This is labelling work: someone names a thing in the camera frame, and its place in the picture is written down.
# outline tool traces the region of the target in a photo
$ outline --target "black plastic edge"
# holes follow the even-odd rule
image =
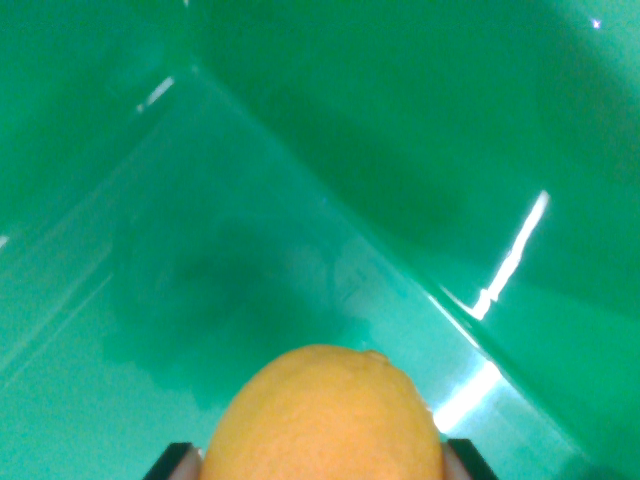
[[[473,480],[498,480],[475,445],[466,438],[450,438],[447,444],[455,452]]]
[[[191,448],[188,442],[169,444],[142,480],[167,480]]]

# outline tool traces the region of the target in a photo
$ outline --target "green plastic bin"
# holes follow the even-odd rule
[[[0,478],[141,478],[310,343],[384,352],[501,479],[640,478],[638,25],[4,2]]]

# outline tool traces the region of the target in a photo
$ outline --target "lemon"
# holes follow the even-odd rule
[[[433,416],[382,354],[314,345],[233,399],[200,480],[441,480]]]

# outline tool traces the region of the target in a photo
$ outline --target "green container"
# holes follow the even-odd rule
[[[501,479],[638,478],[638,25],[5,2],[0,478],[141,478],[310,343],[387,354]]]

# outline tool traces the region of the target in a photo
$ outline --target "citrus fruit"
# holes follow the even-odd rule
[[[382,354],[286,353],[233,399],[200,480],[441,480],[432,414]]]

